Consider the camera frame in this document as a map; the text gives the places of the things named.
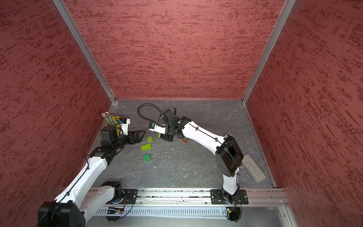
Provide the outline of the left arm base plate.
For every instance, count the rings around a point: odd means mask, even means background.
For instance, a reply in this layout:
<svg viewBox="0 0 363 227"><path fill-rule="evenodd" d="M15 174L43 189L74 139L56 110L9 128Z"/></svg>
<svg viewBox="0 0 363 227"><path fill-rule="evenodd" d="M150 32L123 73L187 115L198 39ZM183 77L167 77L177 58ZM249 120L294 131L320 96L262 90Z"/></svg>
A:
<svg viewBox="0 0 363 227"><path fill-rule="evenodd" d="M123 189L122 191L116 190L114 193L114 197L107 204L135 204L138 192L138 189Z"/></svg>

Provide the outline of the lime long lego brick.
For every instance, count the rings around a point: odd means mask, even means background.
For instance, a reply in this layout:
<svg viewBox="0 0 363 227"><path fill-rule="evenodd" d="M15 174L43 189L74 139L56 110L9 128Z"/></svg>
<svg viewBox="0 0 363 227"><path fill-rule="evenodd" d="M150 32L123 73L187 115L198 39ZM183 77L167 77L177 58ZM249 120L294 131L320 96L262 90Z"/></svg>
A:
<svg viewBox="0 0 363 227"><path fill-rule="evenodd" d="M141 151L147 151L147 150L150 150L150 149L151 149L151 144L150 143L141 146Z"/></svg>

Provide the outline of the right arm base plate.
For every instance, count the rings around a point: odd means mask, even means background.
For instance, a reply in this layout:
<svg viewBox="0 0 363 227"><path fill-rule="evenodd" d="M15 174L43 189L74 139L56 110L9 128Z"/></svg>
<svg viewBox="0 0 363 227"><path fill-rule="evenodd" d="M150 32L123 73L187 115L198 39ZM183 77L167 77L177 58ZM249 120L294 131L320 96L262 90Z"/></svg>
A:
<svg viewBox="0 0 363 227"><path fill-rule="evenodd" d="M242 189L238 189L233 195L223 189L211 189L210 196L212 204L249 204L247 193Z"/></svg>

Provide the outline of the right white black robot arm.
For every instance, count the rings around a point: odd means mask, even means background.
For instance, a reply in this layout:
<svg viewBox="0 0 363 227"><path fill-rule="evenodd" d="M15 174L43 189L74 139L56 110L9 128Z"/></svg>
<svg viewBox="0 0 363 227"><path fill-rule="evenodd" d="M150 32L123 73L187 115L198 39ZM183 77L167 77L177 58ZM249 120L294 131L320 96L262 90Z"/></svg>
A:
<svg viewBox="0 0 363 227"><path fill-rule="evenodd" d="M162 113L162 119L165 121L165 130L160 132L162 135L183 136L212 152L216 166L223 174L224 200L233 203L238 195L238 176L244 158L236 139L231 135L224 137L207 131L187 117L179 118L170 109Z"/></svg>

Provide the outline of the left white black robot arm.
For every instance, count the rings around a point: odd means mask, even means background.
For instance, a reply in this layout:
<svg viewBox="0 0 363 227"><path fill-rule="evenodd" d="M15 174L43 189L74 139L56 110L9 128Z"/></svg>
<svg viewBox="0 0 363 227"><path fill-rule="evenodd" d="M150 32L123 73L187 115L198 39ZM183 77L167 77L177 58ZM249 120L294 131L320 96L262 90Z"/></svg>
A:
<svg viewBox="0 0 363 227"><path fill-rule="evenodd" d="M125 146L142 142L146 131L126 131L127 125L110 125L100 131L101 145L86 156L86 164L74 180L53 201L44 202L38 210L39 227L84 227L108 202L134 204L137 190L129 193L117 181L106 181L94 195L86 197L96 179Z"/></svg>

